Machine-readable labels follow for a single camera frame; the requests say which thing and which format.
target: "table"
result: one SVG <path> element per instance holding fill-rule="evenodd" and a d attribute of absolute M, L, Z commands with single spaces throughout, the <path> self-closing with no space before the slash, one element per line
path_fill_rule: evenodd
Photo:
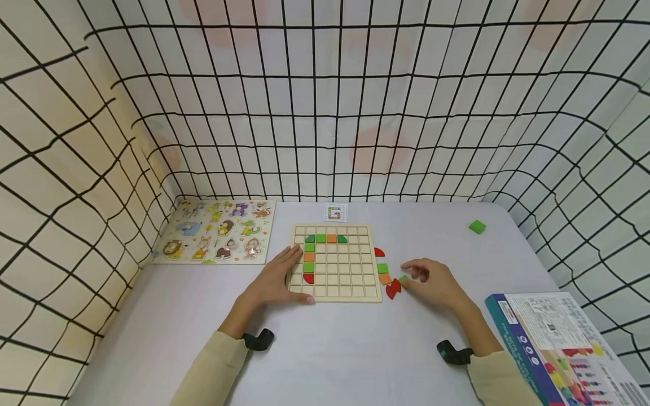
<path fill-rule="evenodd" d="M 267 260 L 294 223 L 321 222 L 323 203 L 278 203 Z M 467 226 L 487 224 L 482 235 Z M 391 275 L 430 257 L 449 265 L 480 305 L 497 292 L 557 290 L 508 213 L 491 203 L 349 203 L 348 221 L 368 223 Z M 68 403 L 167 405 L 196 354 L 257 266 L 149 265 Z M 402 291 L 383 303 L 317 303 L 267 309 L 253 330 L 276 340 L 250 355 L 230 405 L 480 405 L 465 368 L 436 351 L 466 346 L 452 317 Z"/>

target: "animal peg puzzle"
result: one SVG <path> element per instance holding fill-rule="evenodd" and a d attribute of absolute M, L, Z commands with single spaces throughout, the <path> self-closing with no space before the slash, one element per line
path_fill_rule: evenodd
<path fill-rule="evenodd" d="M 371 229 L 365 224 L 293 226 L 291 245 L 304 253 L 287 274 L 291 292 L 321 302 L 381 302 Z"/>
<path fill-rule="evenodd" d="M 274 201 L 184 199 L 153 252 L 155 264 L 264 264 Z"/>

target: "box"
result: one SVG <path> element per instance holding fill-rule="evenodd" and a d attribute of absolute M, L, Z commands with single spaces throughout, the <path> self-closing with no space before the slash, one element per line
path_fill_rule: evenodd
<path fill-rule="evenodd" d="M 543 405 L 650 405 L 570 294 L 494 294 L 486 305 Z"/>

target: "grid board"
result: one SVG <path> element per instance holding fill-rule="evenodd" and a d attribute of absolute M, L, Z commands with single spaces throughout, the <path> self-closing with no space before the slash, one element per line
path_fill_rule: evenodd
<path fill-rule="evenodd" d="M 291 244 L 299 244 L 304 251 L 287 275 L 291 292 L 310 294 L 323 302 L 382 301 L 374 242 L 367 224 L 296 224 Z"/>

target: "sleeve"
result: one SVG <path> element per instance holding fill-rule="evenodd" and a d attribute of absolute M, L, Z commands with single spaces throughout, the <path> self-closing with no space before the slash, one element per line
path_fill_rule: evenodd
<path fill-rule="evenodd" d="M 196 356 L 170 406 L 221 406 L 244 365 L 243 340 L 215 331 Z"/>
<path fill-rule="evenodd" d="M 515 360 L 505 351 L 487 357 L 473 355 L 467 370 L 474 391 L 485 406 L 541 406 Z"/>

